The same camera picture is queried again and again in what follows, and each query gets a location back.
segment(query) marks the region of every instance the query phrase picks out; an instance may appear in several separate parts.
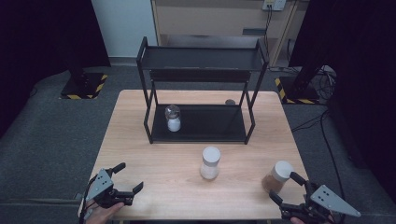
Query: shelf tier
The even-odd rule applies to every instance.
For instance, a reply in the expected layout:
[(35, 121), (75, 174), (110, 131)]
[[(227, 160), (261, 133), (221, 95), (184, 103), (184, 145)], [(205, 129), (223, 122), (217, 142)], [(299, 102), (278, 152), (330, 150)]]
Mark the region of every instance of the shelf tier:
[(239, 105), (177, 105), (181, 128), (168, 130), (165, 108), (157, 105), (152, 126), (153, 142), (245, 142), (247, 135)]

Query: black stand base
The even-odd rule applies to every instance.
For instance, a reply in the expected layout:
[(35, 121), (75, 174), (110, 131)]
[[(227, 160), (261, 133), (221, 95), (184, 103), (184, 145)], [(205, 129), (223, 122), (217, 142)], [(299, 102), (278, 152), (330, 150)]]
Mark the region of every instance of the black stand base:
[(86, 84), (80, 87), (73, 77), (67, 81), (61, 92), (62, 99), (94, 99), (99, 95), (107, 75), (102, 73), (86, 73)]
[(295, 77), (279, 77), (275, 82), (279, 90), (283, 104), (316, 105), (319, 104), (319, 96), (315, 89), (308, 85), (302, 94), (293, 96), (290, 93)]

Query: gray floor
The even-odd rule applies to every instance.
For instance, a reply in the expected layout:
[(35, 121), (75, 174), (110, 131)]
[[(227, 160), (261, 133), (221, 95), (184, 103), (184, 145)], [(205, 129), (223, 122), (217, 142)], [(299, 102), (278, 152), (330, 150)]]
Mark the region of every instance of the gray floor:
[[(34, 95), (0, 139), (0, 200), (72, 199), (75, 193), (84, 190), (119, 92), (140, 89), (134, 66), (115, 65), (88, 71), (108, 75), (95, 100), (59, 99), (69, 79), (67, 72), (36, 84)], [(262, 91), (277, 91), (274, 79), (279, 76), (292, 75), (267, 71)], [(207, 86), (168, 85), (164, 88), (200, 90), (207, 89)], [(229, 89), (224, 85), (210, 88)], [(291, 128), (320, 116), (326, 110), (324, 105), (283, 107)], [(369, 170), (354, 167), (347, 158), (332, 119), (326, 118), (323, 125), (340, 172), (346, 201), (362, 213), (360, 218), (346, 217), (346, 223), (396, 223), (395, 203)], [(293, 136), (310, 180), (325, 184), (340, 195), (320, 125), (294, 132)], [(0, 223), (77, 223), (77, 212), (78, 204), (0, 201)], [(289, 222), (274, 220), (273, 223)]]

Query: glass jar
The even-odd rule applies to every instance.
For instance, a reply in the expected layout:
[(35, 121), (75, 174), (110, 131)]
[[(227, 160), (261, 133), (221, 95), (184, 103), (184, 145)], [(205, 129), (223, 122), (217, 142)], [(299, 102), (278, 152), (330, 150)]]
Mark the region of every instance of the glass jar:
[(278, 161), (271, 172), (269, 172), (262, 179), (262, 187), (268, 193), (273, 190), (275, 193), (279, 193), (286, 181), (290, 178), (290, 173), (294, 169), (287, 161)]
[(165, 117), (168, 129), (171, 132), (180, 130), (180, 108), (177, 105), (169, 105), (165, 108)]
[(214, 179), (219, 174), (220, 151), (216, 147), (206, 147), (202, 153), (201, 176), (205, 179)]

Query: black curtain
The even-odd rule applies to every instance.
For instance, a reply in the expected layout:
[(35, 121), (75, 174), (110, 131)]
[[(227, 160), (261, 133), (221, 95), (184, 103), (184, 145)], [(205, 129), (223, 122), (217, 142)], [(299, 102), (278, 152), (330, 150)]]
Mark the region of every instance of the black curtain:
[(3, 0), (0, 41), (0, 137), (40, 79), (77, 67), (110, 66), (87, 0)]
[[(341, 7), (336, 18), (335, 3)], [(336, 22), (334, 30), (326, 30), (329, 19)], [(332, 37), (323, 62), (337, 75), (333, 98), (364, 161), (394, 202), (395, 21), (394, 1), (310, 1), (290, 59), (290, 66), (306, 66), (319, 34)]]

